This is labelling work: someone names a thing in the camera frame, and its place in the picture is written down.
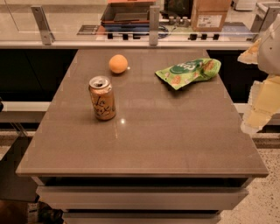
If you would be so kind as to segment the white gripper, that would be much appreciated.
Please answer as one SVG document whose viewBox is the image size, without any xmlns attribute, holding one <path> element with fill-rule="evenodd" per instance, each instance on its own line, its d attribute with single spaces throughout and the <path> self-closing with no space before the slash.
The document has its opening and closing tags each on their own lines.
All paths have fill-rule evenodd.
<svg viewBox="0 0 280 224">
<path fill-rule="evenodd" d="M 255 134 L 280 110 L 280 15 L 249 49 L 237 60 L 257 65 L 269 74 L 264 81 L 255 81 L 250 89 L 248 108 L 243 114 L 241 130 Z"/>
</svg>

